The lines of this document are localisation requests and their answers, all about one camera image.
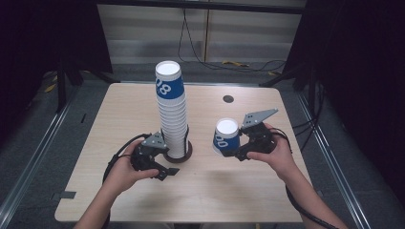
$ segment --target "human hand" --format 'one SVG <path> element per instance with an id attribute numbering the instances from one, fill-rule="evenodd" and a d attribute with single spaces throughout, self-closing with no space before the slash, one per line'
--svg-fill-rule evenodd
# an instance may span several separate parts
<path id="1" fill-rule="evenodd" d="M 140 179 L 155 177 L 159 170 L 151 169 L 144 171 L 135 171 L 131 165 L 131 154 L 134 152 L 141 141 L 137 140 L 131 143 L 124 151 L 122 156 L 117 160 L 116 164 L 110 171 L 110 174 L 105 179 L 102 189 L 111 192 L 118 196 L 122 192 L 131 188 L 135 182 Z"/>
<path id="2" fill-rule="evenodd" d="M 273 128 L 267 123 L 265 123 L 265 125 L 268 129 Z M 280 179 L 285 180 L 288 175 L 295 172 L 298 167 L 294 162 L 288 142 L 278 135 L 274 136 L 274 140 L 277 146 L 270 154 L 249 152 L 247 153 L 247 157 L 267 163 L 277 173 Z"/>

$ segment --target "gray carpet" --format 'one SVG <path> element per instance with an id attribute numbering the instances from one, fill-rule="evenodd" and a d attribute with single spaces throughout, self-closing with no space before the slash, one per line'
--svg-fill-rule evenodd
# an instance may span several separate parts
<path id="1" fill-rule="evenodd" d="M 116 65 L 113 78 L 126 81 L 155 80 L 156 64 Z M 262 63 L 251 63 L 260 68 Z M 271 79 L 267 72 L 238 73 L 210 70 L 199 63 L 181 63 L 185 83 L 237 83 L 258 84 Z M 44 160 L 41 162 L 29 189 L 19 204 L 9 228 L 71 228 L 72 223 L 61 223 L 54 219 L 58 202 L 51 200 L 53 193 L 64 191 L 92 128 L 97 111 L 108 89 L 108 84 L 89 73 L 83 73 L 84 84 L 78 89 L 72 107 L 60 126 Z M 292 126 L 306 122 L 297 93 L 292 89 L 293 80 L 278 83 L 275 88 L 281 93 Z M 20 125 L 8 143 L 1 147 L 0 154 L 0 199 L 6 198 L 15 181 L 24 170 L 34 150 L 47 131 L 57 105 L 57 91 L 38 93 L 32 106 L 20 117 Z M 333 107 L 326 99 L 321 114 L 320 126 L 326 135 L 335 156 L 342 167 L 354 193 L 372 228 L 405 228 L 405 214 L 390 188 L 373 165 L 358 150 L 350 135 L 345 132 Z M 302 145 L 309 132 L 297 136 Z M 312 137 L 303 151 L 309 175 L 324 201 L 351 228 L 356 228 L 352 214 L 338 189 L 330 168 L 322 155 L 317 141 Z M 112 223 L 111 228 L 121 228 Z M 263 223 L 261 228 L 304 228 L 302 223 Z"/>

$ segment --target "stack of cups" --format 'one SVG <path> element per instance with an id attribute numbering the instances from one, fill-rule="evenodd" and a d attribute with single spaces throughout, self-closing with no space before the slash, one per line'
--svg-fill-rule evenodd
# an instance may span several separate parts
<path id="1" fill-rule="evenodd" d="M 184 162 L 190 158 L 192 149 L 187 139 L 185 90 L 178 63 L 163 61 L 156 66 L 156 93 L 161 131 L 170 149 L 165 157 L 170 162 Z"/>

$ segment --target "wooden table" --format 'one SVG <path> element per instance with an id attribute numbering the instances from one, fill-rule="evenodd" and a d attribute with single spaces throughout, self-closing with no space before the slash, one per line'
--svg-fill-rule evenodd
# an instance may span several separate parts
<path id="1" fill-rule="evenodd" d="M 153 222 L 291 222 L 301 221 L 290 205 L 284 183 L 260 161 L 240 162 L 214 153 L 212 139 L 220 118 L 239 124 L 246 113 L 278 108 L 265 122 L 285 131 L 293 156 L 309 178 L 279 92 L 268 88 L 185 85 L 189 140 L 193 155 L 181 164 L 163 156 L 156 161 L 180 168 L 165 181 L 144 179 L 121 194 L 111 221 Z M 232 103 L 223 100 L 234 97 Z M 61 199 L 55 213 L 59 221 L 77 221 L 90 204 L 112 155 L 130 138 L 160 129 L 154 84 L 113 84 L 75 165 L 66 191 L 74 199 Z M 241 144 L 247 137 L 241 138 Z"/>

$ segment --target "round hole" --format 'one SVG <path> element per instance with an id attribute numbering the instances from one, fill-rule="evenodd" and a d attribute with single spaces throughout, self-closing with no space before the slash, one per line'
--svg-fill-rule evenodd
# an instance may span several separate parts
<path id="1" fill-rule="evenodd" d="M 234 99 L 233 99 L 233 97 L 231 95 L 225 95 L 223 100 L 226 103 L 231 103 L 231 102 L 233 102 Z"/>

